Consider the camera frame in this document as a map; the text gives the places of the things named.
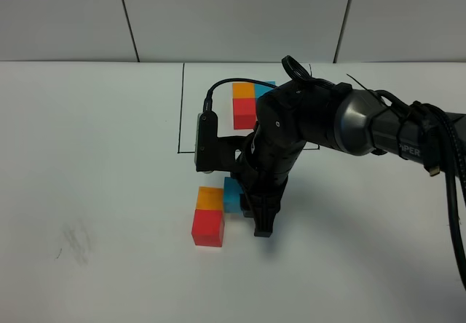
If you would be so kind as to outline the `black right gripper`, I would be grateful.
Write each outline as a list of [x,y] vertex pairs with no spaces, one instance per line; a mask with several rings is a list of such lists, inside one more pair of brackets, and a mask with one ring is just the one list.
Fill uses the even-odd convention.
[[264,119],[256,122],[236,158],[239,172],[232,174],[242,189],[240,208],[253,218],[254,236],[268,238],[288,182],[288,175],[304,148],[304,140],[291,121]]

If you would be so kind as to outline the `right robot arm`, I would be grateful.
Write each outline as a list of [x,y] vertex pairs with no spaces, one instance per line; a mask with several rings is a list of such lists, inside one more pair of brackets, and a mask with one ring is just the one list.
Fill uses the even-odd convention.
[[384,90],[346,83],[288,82],[258,99],[257,122],[239,157],[235,177],[245,192],[256,236],[268,237],[289,173],[307,143],[353,156],[393,153],[446,174],[447,205],[457,211],[465,187],[465,116]]

